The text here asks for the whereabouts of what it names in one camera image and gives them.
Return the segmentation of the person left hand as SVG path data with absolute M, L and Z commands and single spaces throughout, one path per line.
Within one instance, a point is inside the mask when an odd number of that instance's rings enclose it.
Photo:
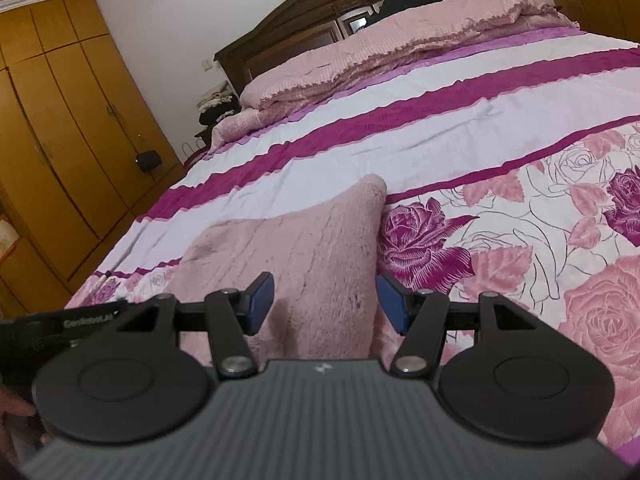
M 1 386 L 1 457 L 12 466 L 32 456 L 50 442 L 36 422 L 35 408 L 16 392 Z

